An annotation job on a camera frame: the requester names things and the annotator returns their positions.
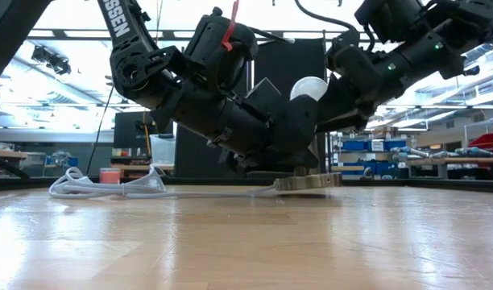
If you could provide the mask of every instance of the white ball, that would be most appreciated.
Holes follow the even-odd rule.
[[[318,102],[327,91],[327,83],[319,77],[304,77],[292,88],[289,99],[292,100],[303,94],[307,94]]]

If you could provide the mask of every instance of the ceiling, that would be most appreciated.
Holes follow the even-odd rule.
[[[187,45],[192,30],[203,14],[208,14],[214,6],[220,6],[227,16],[232,9],[232,2],[139,0],[139,4],[152,18],[147,28],[153,35],[159,35],[159,46],[175,45],[178,48]],[[302,5],[311,11],[327,11],[322,14],[349,23],[356,23],[354,12],[361,2],[344,1],[342,7],[337,7],[337,0],[301,0]],[[342,30],[336,25],[304,15],[289,0],[275,0],[274,6],[268,0],[243,0],[238,21],[266,31],[288,31],[284,35],[294,38],[321,37],[324,29],[330,38],[336,35],[335,31]],[[175,38],[163,35],[162,31],[172,31]],[[72,72],[57,76],[50,68],[33,61],[31,54],[37,45],[69,58]],[[379,43],[375,48],[390,51],[395,46]],[[96,130],[103,113],[102,105],[106,103],[111,89],[106,79],[110,75],[110,50],[111,43],[97,1],[53,1],[0,77],[0,126]],[[403,97],[380,106],[371,127],[391,125],[404,119],[433,118],[431,122],[437,122],[441,114],[444,118],[452,118],[455,114],[448,113],[458,110],[458,107],[426,109],[417,108],[417,105],[493,104],[493,44],[485,44],[466,56],[467,65],[480,65],[482,72],[478,76],[456,77],[445,81],[439,74],[433,74],[413,85]],[[121,102],[123,98],[113,92],[110,103]],[[111,106],[106,112],[102,128],[110,129],[113,126],[116,112],[131,110],[143,108]]]

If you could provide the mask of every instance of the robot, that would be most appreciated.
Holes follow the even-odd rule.
[[[8,0],[0,0],[0,8],[4,2]],[[7,23],[14,20],[12,32],[5,34],[14,37],[14,42],[5,40],[13,53],[0,56],[0,68],[49,0],[26,2],[14,0],[0,9],[1,29],[9,29]],[[340,77],[331,74],[321,96],[316,90],[299,92],[287,101],[268,79],[245,96],[232,88],[258,52],[255,34],[288,39],[236,23],[214,8],[202,16],[184,52],[159,49],[144,25],[149,17],[136,0],[98,3],[114,45],[110,65],[115,89],[151,109],[158,126],[172,118],[208,139],[209,146],[223,147],[230,168],[315,168],[318,160],[309,144],[316,133],[364,129],[378,105],[432,73],[444,79],[477,74],[479,68],[464,70],[462,54],[493,40],[493,0],[432,0],[427,5],[420,0],[365,0],[355,18],[371,38],[368,49],[359,47],[354,26],[313,14],[295,0],[307,15],[347,30],[332,39],[325,55],[327,68]],[[18,9],[29,15],[19,15]],[[373,51],[371,30],[382,43],[400,45],[390,52]]]

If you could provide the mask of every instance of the robotic arm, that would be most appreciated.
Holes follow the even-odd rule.
[[[445,78],[464,71],[462,53],[493,39],[493,0],[365,0],[355,13],[371,37],[359,47],[359,33],[333,39],[326,53],[330,76],[318,100],[303,94],[285,101],[265,79],[246,96],[232,88],[258,45],[249,27],[222,17],[215,8],[197,25],[187,49],[158,49],[135,0],[98,0],[112,36],[114,85],[124,97],[151,109],[158,126],[170,118],[229,151],[240,167],[288,164],[314,168],[308,145],[317,132],[362,130],[378,105],[401,96],[413,83],[439,71]],[[379,40],[399,42],[391,52],[373,52],[372,27]]]

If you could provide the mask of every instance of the white cable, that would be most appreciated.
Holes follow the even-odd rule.
[[[271,197],[280,194],[273,186],[251,190],[245,193],[169,193],[153,166],[145,177],[124,184],[95,184],[80,169],[70,168],[65,175],[50,186],[50,197],[64,199],[86,199],[119,195],[131,199],[160,197]]]

